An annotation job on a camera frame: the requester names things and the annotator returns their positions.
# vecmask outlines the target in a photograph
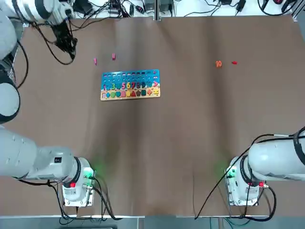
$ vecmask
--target white floor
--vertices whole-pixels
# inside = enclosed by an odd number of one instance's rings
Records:
[[[102,6],[107,0],[89,0],[90,2]],[[135,5],[143,6],[141,0],[131,0],[131,2]],[[217,5],[218,0],[213,1],[213,0],[180,0],[176,1],[174,0],[174,5],[175,5],[175,14],[176,17],[183,17],[188,13],[191,12],[207,12],[210,10],[213,10],[215,6],[209,6],[209,4]],[[235,5],[239,0],[232,0],[231,5]],[[270,0],[265,8],[265,11],[270,14],[278,14],[281,13],[281,5],[276,5],[272,0]],[[124,6],[129,12],[129,5],[130,3],[128,1],[124,2]],[[231,7],[228,5],[222,5],[214,14],[213,16],[234,16],[236,14],[236,7]],[[210,16],[212,12],[209,13],[193,13],[189,16],[196,17],[196,16]],[[244,6],[244,9],[237,14],[237,16],[253,16],[253,15],[264,15],[264,13],[259,9],[257,0],[246,0],[246,4]],[[134,11],[134,17],[149,17],[153,16],[153,13],[145,13],[141,14],[137,12],[136,10]],[[170,12],[165,12],[160,13],[161,17],[170,17],[171,14]],[[75,17],[82,17],[82,14],[75,15]],[[107,10],[102,11],[100,14],[96,16],[96,18],[106,18],[109,17],[109,13]]]

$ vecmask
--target red object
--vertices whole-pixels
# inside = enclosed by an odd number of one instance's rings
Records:
[[[216,61],[216,68],[221,68],[223,63],[221,61]]]

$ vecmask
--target blue board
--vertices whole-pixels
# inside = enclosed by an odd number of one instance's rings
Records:
[[[101,100],[160,97],[158,69],[102,74]]]

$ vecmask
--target number puzzle piece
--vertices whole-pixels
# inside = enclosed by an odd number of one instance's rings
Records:
[[[159,89],[158,89],[158,88],[157,88],[157,89],[154,89],[154,90],[153,90],[153,93],[154,93],[154,94],[159,94]]]

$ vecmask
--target white label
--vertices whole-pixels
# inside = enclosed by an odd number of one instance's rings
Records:
[[[72,190],[65,189],[65,195],[75,195],[75,194],[76,194],[75,189]]]
[[[254,194],[255,193],[255,188],[250,188],[249,194]]]

